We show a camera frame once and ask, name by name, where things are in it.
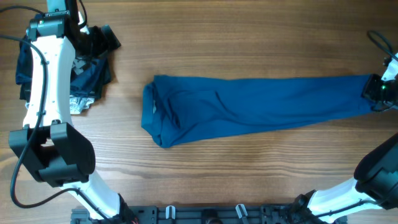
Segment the blue polo shirt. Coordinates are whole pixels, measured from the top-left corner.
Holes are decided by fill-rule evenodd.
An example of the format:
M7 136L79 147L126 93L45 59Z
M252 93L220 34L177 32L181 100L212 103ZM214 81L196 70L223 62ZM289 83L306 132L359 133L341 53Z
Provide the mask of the blue polo shirt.
M297 128L371 112L367 75L222 80L157 75L145 86L141 126L168 148L204 139Z

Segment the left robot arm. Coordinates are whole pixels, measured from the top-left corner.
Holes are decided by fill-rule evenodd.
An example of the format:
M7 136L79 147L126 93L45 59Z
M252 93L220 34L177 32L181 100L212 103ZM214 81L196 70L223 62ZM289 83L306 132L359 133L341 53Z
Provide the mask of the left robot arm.
M32 19L22 40L32 53L27 114L20 130L9 135L17 156L15 171L25 167L37 182L72 194L92 223L137 223L122 196L95 169L90 141L72 125L70 78L76 60L104 57L120 43L107 27L86 26L81 1L48 1L47 12Z

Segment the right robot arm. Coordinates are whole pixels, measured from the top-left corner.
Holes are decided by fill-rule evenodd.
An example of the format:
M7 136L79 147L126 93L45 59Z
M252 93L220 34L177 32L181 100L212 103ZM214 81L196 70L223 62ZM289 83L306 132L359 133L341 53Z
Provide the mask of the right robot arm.
M300 78L290 93L298 103L298 113L312 123L397 106L397 80L378 75ZM290 221L334 223L363 210L392 208L397 208L397 135L364 156L352 178L330 189L299 195L290 208Z

